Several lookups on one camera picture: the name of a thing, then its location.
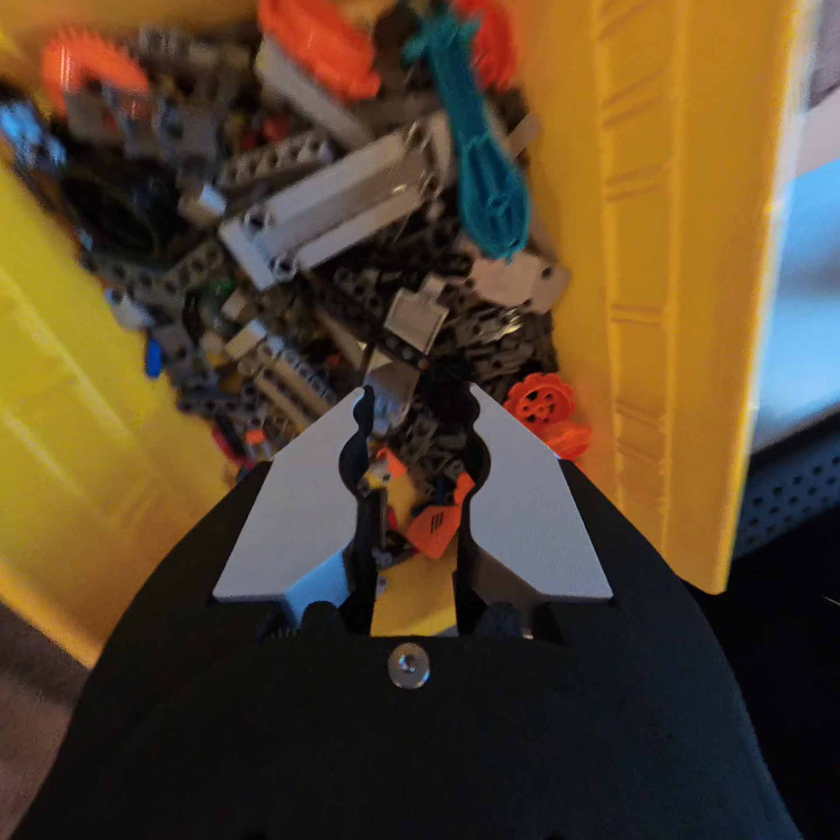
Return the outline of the yellow plastic bin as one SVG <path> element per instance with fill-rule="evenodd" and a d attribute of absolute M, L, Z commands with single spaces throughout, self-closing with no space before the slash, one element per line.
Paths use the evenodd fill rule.
<path fill-rule="evenodd" d="M 822 4 L 505 5 L 572 274 L 554 343 L 594 429 L 584 472 L 720 593 Z M 90 667 L 232 469 L 6 161 L 1 204 L 2 603 Z"/>

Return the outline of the orange slotted panel piece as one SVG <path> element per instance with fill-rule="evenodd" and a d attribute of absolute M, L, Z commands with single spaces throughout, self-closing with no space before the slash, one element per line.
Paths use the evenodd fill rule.
<path fill-rule="evenodd" d="M 429 506 L 406 529 L 406 540 L 417 552 L 431 560 L 441 560 L 455 538 L 461 522 L 462 506 Z"/>

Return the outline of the large orange wheel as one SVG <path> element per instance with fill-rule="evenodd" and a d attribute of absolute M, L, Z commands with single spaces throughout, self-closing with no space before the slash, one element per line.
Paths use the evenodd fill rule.
<path fill-rule="evenodd" d="M 259 1 L 260 32 L 333 95 L 347 102 L 376 98 L 382 77 L 371 38 L 327 1 Z"/>
<path fill-rule="evenodd" d="M 518 68 L 518 40 L 507 6 L 499 1 L 454 1 L 453 5 L 462 22 L 477 24 L 471 58 L 482 88 L 509 89 Z"/>

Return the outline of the teal plastic tool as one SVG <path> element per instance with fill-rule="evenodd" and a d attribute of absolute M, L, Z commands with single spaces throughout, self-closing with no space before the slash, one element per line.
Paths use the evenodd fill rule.
<path fill-rule="evenodd" d="M 531 199 L 522 172 L 490 123 L 471 66 L 478 20 L 460 20 L 448 2 L 432 2 L 401 47 L 405 66 L 423 61 L 448 117 L 458 167 L 458 211 L 467 234 L 491 259 L 522 251 Z"/>

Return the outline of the perforated dark metal panel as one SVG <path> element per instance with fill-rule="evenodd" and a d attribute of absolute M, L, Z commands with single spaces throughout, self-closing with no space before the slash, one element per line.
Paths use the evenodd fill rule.
<path fill-rule="evenodd" d="M 764 450 L 745 482 L 732 559 L 761 549 L 838 506 L 839 444 Z"/>

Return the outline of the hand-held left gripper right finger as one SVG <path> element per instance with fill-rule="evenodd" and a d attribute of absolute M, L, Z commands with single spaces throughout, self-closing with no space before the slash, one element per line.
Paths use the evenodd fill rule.
<path fill-rule="evenodd" d="M 613 588 L 561 458 L 478 385 L 465 386 L 462 407 L 473 486 L 458 530 L 458 633 L 472 634 L 499 603 L 528 630 L 549 604 L 609 604 Z"/>

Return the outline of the long light grey frame beam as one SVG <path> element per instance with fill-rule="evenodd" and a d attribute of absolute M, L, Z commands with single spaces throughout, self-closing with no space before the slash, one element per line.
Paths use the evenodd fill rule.
<path fill-rule="evenodd" d="M 449 120 L 438 110 L 258 201 L 217 235 L 265 291 L 436 202 L 456 174 Z"/>

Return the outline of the pile of building parts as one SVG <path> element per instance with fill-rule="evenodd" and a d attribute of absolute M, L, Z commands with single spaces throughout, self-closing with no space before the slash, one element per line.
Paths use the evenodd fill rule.
<path fill-rule="evenodd" d="M 67 27 L 41 51 L 38 91 L 2 78 L 2 160 L 74 238 L 114 319 L 143 336 L 146 376 L 170 382 L 177 409 L 210 426 L 233 466 L 245 474 L 355 385 L 374 389 L 360 488 L 408 475 L 422 496 L 402 534 L 388 508 L 380 570 L 421 554 L 405 536 L 421 511 L 462 506 L 473 487 L 464 424 L 435 407 L 446 388 L 471 380 L 503 405 L 530 373 L 559 374 L 550 308 L 569 275 L 539 242 L 535 207 L 522 251 L 485 256 L 460 219 L 458 167 L 436 202 L 267 290 L 217 232 L 445 112 L 426 64 L 401 62 L 431 5 L 390 2 L 357 27 L 382 79 L 370 100 L 344 101 L 314 80 L 260 32 L 257 9 L 208 32 L 147 25 L 116 39 Z M 515 77 L 505 91 L 477 81 L 526 171 L 541 127 L 523 90 Z"/>

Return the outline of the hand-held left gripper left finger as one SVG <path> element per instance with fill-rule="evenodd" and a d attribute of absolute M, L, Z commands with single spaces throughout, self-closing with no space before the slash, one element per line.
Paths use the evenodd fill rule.
<path fill-rule="evenodd" d="M 374 415 L 373 389 L 356 388 L 271 460 L 215 601 L 272 602 L 287 628 L 327 602 L 370 634 L 387 526 L 385 493 L 361 489 Z"/>

